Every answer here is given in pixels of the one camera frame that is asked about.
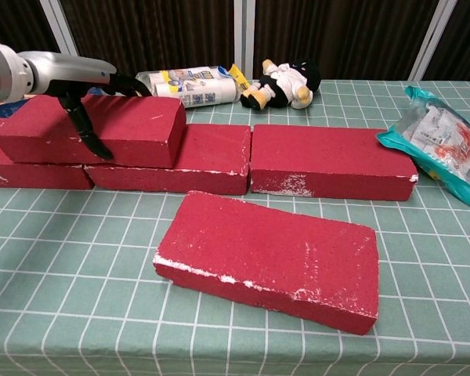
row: plush toy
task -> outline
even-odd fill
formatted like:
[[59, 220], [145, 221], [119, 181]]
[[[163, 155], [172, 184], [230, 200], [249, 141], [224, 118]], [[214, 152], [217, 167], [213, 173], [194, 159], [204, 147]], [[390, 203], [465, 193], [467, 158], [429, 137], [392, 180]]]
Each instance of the plush toy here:
[[319, 88], [320, 73], [312, 60], [275, 65], [263, 61], [263, 76], [242, 93], [242, 106], [262, 110], [270, 107], [305, 108], [312, 102]]

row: red foam block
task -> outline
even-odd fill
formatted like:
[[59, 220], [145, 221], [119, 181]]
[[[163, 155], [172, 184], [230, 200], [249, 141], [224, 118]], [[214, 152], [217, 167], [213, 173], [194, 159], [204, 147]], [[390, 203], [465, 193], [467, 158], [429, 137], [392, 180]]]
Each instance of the red foam block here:
[[[86, 96], [96, 134], [125, 166], [171, 167], [186, 125], [178, 99]], [[58, 100], [36, 96], [0, 128], [0, 147], [15, 162], [107, 163], [81, 143]]]
[[382, 129], [256, 125], [251, 190], [302, 197], [405, 201], [418, 181], [412, 160], [384, 148]]
[[88, 190], [92, 181], [79, 165], [18, 164], [0, 149], [0, 187]]
[[249, 126], [190, 124], [174, 168], [101, 164], [86, 166], [85, 170], [97, 186], [109, 190], [245, 194], [250, 154]]
[[182, 287], [365, 334], [378, 318], [372, 229], [188, 193], [154, 256]]

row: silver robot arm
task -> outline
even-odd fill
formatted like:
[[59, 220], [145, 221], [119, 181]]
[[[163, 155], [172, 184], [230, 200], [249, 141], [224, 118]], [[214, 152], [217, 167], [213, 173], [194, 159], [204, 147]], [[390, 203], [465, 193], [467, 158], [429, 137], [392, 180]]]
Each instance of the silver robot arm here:
[[25, 94], [59, 98], [84, 144], [102, 159], [112, 159], [113, 154], [94, 133], [81, 103], [91, 87], [100, 87], [109, 94], [151, 95], [141, 81], [120, 75], [106, 61], [54, 52], [15, 53], [0, 44], [0, 102], [15, 102]]

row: grid pattern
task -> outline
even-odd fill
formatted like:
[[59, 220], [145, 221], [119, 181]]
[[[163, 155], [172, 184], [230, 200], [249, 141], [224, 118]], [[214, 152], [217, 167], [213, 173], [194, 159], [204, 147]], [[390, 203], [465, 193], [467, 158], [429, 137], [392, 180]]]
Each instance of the grid pattern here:
[[[306, 110], [239, 103], [190, 122], [387, 128], [420, 85], [470, 119], [470, 82], [323, 81]], [[431, 179], [409, 201], [278, 197], [368, 225], [379, 320], [358, 337], [171, 285], [151, 259], [183, 196], [0, 189], [0, 376], [470, 375], [470, 208]]]

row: background wall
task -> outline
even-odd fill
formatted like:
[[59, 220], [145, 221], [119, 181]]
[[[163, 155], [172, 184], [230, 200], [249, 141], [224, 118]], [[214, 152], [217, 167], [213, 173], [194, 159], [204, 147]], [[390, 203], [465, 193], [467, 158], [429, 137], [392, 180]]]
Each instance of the background wall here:
[[0, 0], [0, 42], [15, 51], [59, 52], [39, 0]]
[[120, 71], [233, 62], [232, 0], [61, 0], [82, 56]]
[[255, 77], [262, 61], [309, 56], [324, 78], [407, 78], [438, 0], [257, 0]]
[[[61, 6], [79, 55], [128, 74], [238, 61], [257, 78], [264, 59], [310, 57], [324, 78], [371, 80], [407, 80], [434, 13], [455, 2], [422, 77], [470, 81], [470, 0], [42, 0]], [[59, 52], [42, 4], [0, 0], [0, 42]]]
[[423, 78], [470, 81], [470, 0], [457, 2]]

